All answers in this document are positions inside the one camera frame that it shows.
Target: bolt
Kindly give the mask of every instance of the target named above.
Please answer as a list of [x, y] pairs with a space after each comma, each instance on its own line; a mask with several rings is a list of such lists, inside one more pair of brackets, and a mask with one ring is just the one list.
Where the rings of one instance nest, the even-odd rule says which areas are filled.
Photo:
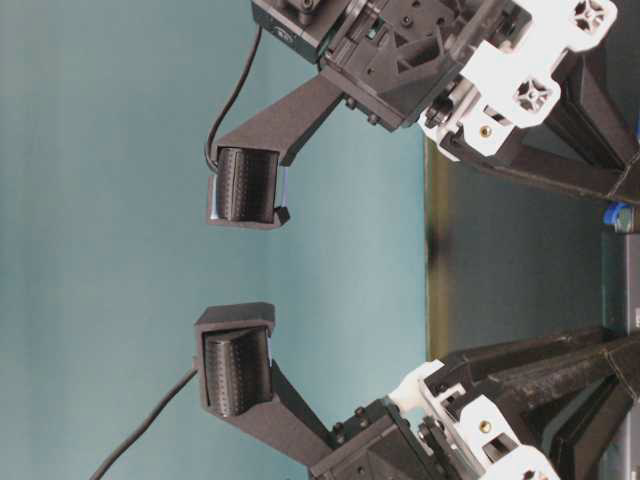
[[482, 128], [480, 128], [480, 136], [482, 138], [489, 138], [491, 135], [493, 135], [493, 130], [491, 130], [490, 126], [485, 125]]
[[491, 433], [491, 428], [492, 428], [491, 424], [489, 422], [487, 422], [486, 420], [483, 420], [480, 423], [480, 431], [482, 433]]
[[366, 416], [366, 410], [362, 407], [356, 408], [356, 416], [360, 418], [360, 427], [367, 428], [369, 426], [369, 419]]
[[344, 425], [342, 422], [338, 422], [333, 426], [333, 433], [335, 434], [336, 441], [338, 443], [344, 443]]

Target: white bracket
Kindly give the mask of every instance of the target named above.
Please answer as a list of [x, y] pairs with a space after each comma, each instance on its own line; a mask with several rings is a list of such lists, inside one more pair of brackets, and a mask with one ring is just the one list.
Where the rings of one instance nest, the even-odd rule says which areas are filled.
[[500, 48], [479, 45], [461, 71], [469, 84], [465, 101], [452, 95], [454, 112], [443, 125], [429, 129], [421, 117], [420, 126], [436, 143], [462, 127], [470, 147], [492, 156], [515, 127], [542, 124], [562, 95], [552, 75], [567, 52], [599, 45], [618, 16], [611, 0], [513, 1], [531, 20]]

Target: metal screw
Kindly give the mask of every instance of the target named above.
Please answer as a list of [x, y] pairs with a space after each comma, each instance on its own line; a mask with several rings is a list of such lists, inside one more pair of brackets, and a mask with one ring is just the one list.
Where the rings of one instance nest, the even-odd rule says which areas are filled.
[[360, 427], [367, 428], [369, 426], [369, 419], [366, 416], [366, 410], [362, 407], [356, 408], [356, 416], [360, 418]]
[[491, 426], [491, 423], [487, 422], [486, 420], [483, 420], [483, 421], [480, 423], [480, 431], [481, 431], [482, 433], [490, 433], [490, 432], [491, 432], [491, 428], [493, 428], [493, 427]]
[[489, 125], [485, 125], [480, 128], [480, 136], [482, 138], [489, 138], [491, 135], [493, 135], [493, 130], [491, 130], [491, 127]]

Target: black 3d-printed finger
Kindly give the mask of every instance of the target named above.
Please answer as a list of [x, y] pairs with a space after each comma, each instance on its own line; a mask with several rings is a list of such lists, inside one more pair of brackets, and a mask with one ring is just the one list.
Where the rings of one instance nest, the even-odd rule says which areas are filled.
[[216, 415], [235, 417], [273, 397], [264, 327], [206, 334], [204, 367]]

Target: black cable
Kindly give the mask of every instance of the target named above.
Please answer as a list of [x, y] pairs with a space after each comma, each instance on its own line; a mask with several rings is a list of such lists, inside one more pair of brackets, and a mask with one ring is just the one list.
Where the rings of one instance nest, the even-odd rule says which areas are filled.
[[231, 110], [231, 107], [233, 107], [233, 104], [238, 99], [238, 96], [240, 95], [240, 92], [242, 91], [242, 88], [244, 87], [244, 84], [247, 81], [247, 77], [251, 72], [251, 67], [253, 66], [253, 61], [256, 58], [256, 53], [258, 52], [258, 47], [260, 46], [261, 39], [262, 39], [262, 27], [258, 27], [255, 40], [253, 41], [253, 47], [249, 52], [249, 56], [247, 57], [247, 60], [244, 65], [244, 69], [242, 70], [242, 75], [240, 76], [240, 79], [236, 84], [236, 88], [233, 90], [233, 93], [229, 97], [229, 100], [227, 100], [227, 103], [225, 104], [224, 108], [222, 109], [218, 117], [213, 122], [213, 126], [209, 131], [209, 136], [207, 137], [207, 143], [204, 146], [204, 158], [207, 162], [207, 167], [209, 167], [209, 169], [214, 173], [216, 173], [217, 171], [217, 166], [215, 164], [215, 161], [211, 158], [211, 148], [213, 147], [213, 141], [216, 138], [220, 125], [224, 121], [224, 118], [227, 116], [227, 113], [229, 113], [229, 110]]
[[96, 470], [96, 473], [91, 476], [90, 480], [101, 479], [104, 474], [107, 473], [107, 470], [109, 470], [111, 466], [116, 462], [116, 460], [118, 460], [120, 455], [126, 452], [127, 449], [148, 430], [154, 420], [158, 418], [158, 415], [162, 413], [164, 407], [167, 406], [167, 404], [173, 399], [173, 397], [175, 397], [180, 392], [180, 390], [182, 390], [185, 385], [187, 385], [187, 383], [189, 383], [191, 379], [196, 376], [197, 373], [198, 371], [195, 368], [189, 370], [186, 375], [182, 377], [182, 379], [180, 379], [180, 381], [167, 392], [167, 394], [162, 398], [162, 400], [160, 400], [160, 402], [153, 408], [153, 410], [151, 410], [151, 413], [147, 416], [144, 422], [142, 422], [142, 424], [138, 428], [136, 428], [135, 431], [131, 435], [129, 435], [124, 442], [118, 445], [118, 447], [105, 459], [104, 462], [102, 462], [102, 465], [100, 465], [98, 470]]

